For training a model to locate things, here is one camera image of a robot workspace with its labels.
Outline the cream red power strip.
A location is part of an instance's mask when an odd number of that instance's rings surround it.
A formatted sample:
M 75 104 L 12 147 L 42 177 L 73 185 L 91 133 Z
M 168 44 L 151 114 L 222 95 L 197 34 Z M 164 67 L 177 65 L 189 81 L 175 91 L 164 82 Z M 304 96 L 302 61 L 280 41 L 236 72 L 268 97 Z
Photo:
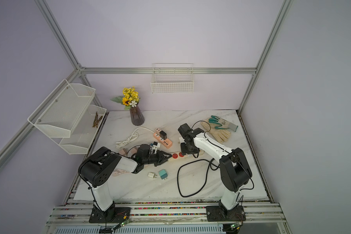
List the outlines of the cream red power strip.
M 176 160 L 186 159 L 186 158 L 195 159 L 197 155 L 198 154 L 195 154 L 195 156 L 193 156 L 193 154 L 183 154 L 181 151 L 173 152 L 171 153 L 171 157 L 168 159 L 168 161 L 176 161 Z

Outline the teal USB charger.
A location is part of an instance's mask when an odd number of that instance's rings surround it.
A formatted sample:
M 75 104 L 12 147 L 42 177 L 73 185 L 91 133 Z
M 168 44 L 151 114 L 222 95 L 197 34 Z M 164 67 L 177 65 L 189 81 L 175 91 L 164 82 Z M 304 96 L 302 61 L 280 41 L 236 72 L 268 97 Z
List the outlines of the teal USB charger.
M 159 176 L 160 176 L 161 179 L 167 179 L 168 174 L 167 174 L 165 169 L 162 169 L 162 170 L 159 171 Z

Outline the black plug adapter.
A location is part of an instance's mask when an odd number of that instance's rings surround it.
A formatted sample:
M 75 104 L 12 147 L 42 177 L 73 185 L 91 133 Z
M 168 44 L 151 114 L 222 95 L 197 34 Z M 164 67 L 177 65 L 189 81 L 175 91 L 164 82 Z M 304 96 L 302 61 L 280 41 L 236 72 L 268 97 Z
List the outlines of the black plug adapter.
M 166 140 L 166 139 L 167 139 L 167 134 L 166 134 L 164 131 L 160 131 L 160 132 L 159 132 L 159 135 L 160 135 L 160 137 L 161 137 L 163 140 Z

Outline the round pink power socket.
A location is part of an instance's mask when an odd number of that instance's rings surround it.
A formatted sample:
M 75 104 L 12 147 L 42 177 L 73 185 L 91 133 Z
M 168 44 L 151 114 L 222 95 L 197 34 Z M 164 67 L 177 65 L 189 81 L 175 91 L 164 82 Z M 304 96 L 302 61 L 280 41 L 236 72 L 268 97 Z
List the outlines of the round pink power socket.
M 137 152 L 136 148 L 132 148 L 130 150 L 123 148 L 119 151 L 119 155 L 130 158 L 133 154 Z

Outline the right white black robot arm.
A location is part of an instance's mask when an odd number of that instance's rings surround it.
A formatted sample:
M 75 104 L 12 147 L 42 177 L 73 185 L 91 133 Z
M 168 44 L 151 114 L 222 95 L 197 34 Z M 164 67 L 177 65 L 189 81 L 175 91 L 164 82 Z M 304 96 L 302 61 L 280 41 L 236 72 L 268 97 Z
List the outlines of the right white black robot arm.
M 180 144 L 183 155 L 198 154 L 203 150 L 219 163 L 220 178 L 225 187 L 218 205 L 206 206 L 206 216 L 209 222 L 246 220 L 242 205 L 243 195 L 241 191 L 252 190 L 246 185 L 252 180 L 252 171 L 242 149 L 232 149 L 211 139 L 200 128 L 192 129 L 188 124 L 178 128 L 183 138 Z

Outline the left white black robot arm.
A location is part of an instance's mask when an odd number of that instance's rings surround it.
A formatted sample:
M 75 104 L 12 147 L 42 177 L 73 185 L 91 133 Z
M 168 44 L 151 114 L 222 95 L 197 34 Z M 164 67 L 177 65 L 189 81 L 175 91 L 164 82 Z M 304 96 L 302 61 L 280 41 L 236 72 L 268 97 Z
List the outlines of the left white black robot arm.
M 116 169 L 137 174 L 145 165 L 160 166 L 170 158 L 172 154 L 159 150 L 155 144 L 142 144 L 130 157 L 101 147 L 85 159 L 79 166 L 78 174 L 93 197 L 89 223 L 122 223 L 128 220 L 131 209 L 116 207 L 110 195 L 108 179 Z

